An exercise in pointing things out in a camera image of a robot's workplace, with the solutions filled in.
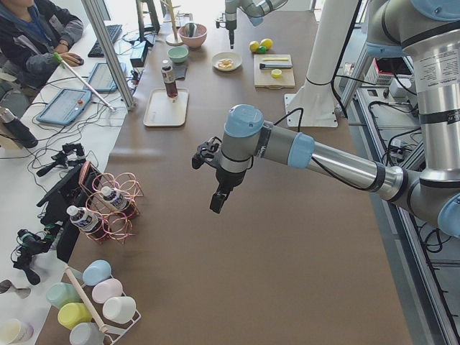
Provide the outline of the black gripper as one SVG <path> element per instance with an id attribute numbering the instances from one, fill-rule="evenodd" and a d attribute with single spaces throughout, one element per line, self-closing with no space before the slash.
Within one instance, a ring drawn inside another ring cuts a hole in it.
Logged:
<path id="1" fill-rule="evenodd" d="M 226 22 L 226 29 L 229 33 L 229 41 L 230 41 L 230 49 L 234 49 L 234 31 L 236 30 L 236 22 L 235 21 L 227 21 Z"/>
<path id="2" fill-rule="evenodd" d="M 243 172 L 229 172 L 224 169 L 216 171 L 216 179 L 218 187 L 216 193 L 212 195 L 210 209 L 214 213 L 220 213 L 221 209 L 231 195 L 233 189 L 242 184 L 246 171 Z"/>

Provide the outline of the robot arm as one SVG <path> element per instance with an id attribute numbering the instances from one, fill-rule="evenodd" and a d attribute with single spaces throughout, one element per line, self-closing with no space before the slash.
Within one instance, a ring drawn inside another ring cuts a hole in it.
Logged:
<path id="1" fill-rule="evenodd" d="M 459 3 L 373 1 L 367 47 L 371 55 L 384 49 L 413 60 L 425 169 L 366 160 L 275 126 L 253 106 L 238 105 L 229 112 L 211 161 L 218 180 L 212 211 L 219 212 L 243 181 L 252 158 L 261 157 L 376 193 L 444 233 L 459 235 Z"/>
<path id="2" fill-rule="evenodd" d="M 237 9 L 240 9 L 249 21 L 257 26 L 267 14 L 283 7 L 287 0 L 263 0 L 254 3 L 250 0 L 226 0 L 224 7 L 224 26 L 229 33 L 229 47 L 234 49 L 234 32 L 237 28 Z"/>

